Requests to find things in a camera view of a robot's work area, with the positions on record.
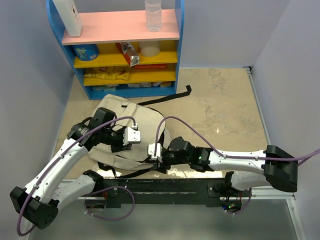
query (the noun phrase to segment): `yellow bag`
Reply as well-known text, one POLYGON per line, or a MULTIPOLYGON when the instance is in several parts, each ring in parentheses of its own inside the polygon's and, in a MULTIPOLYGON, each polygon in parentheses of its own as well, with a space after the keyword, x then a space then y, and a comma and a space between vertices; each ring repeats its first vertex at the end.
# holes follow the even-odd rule
POLYGON ((85 78, 106 80, 128 80, 131 67, 129 66, 101 66, 85 70, 85 78))

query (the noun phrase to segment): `gray wall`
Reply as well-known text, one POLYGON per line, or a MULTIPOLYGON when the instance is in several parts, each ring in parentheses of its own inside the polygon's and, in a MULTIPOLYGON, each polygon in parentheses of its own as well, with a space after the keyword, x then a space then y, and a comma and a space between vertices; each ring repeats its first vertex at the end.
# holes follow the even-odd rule
MULTIPOLYGON (((252 66, 290 0, 185 0, 182 67, 252 66)), ((174 7, 162 0, 162 7, 174 7)), ((75 0, 79 12, 144 9, 144 0, 75 0)))
POLYGON ((9 193, 48 162, 72 72, 39 0, 2 1, 0 23, 0 239, 14 240, 9 193))
MULTIPOLYGON (((253 80, 271 142, 294 156, 320 147, 320 1, 291 0, 253 80)), ((299 168, 296 202, 308 240, 319 239, 320 156, 299 168)))

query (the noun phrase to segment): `clear plastic bottle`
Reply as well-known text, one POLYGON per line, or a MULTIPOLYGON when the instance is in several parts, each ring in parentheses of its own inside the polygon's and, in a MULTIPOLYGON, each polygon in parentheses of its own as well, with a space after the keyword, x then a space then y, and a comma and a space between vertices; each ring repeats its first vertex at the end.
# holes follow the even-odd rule
POLYGON ((161 0, 145 0, 146 27, 150 32, 158 32, 162 27, 161 0))

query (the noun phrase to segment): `marble tabletop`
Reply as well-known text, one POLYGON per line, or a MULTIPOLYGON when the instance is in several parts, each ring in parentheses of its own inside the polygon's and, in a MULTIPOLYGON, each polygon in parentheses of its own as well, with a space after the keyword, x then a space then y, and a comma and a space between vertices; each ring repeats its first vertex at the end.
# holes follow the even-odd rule
MULTIPOLYGON (((260 119, 254 93, 244 68, 181 68, 178 93, 191 85, 189 96, 151 105, 164 116, 176 116, 195 128, 216 148, 225 151, 251 152, 266 148, 267 141, 260 119)), ((134 103, 159 97, 131 98, 134 103)), ((56 151, 61 147, 71 127, 91 116, 100 100, 88 100, 77 79, 66 106, 64 119, 57 140, 56 151)), ((169 119, 166 122, 171 138, 182 136, 194 146, 207 147, 198 136, 182 123, 169 119)), ((68 173, 66 179, 76 179, 92 169, 105 178, 112 178, 111 171, 98 168, 96 161, 83 157, 68 173)), ((138 178, 221 178, 227 171, 196 172, 188 165, 176 165, 167 174, 151 171, 138 178)), ((129 171, 118 170, 117 175, 129 171)))

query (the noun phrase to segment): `blue container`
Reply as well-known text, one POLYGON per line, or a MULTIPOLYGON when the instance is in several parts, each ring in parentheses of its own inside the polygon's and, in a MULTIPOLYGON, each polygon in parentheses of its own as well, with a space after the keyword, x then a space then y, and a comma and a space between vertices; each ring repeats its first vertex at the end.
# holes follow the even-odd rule
POLYGON ((75 55, 81 61, 91 61, 99 56, 99 49, 96 44, 73 45, 75 55))

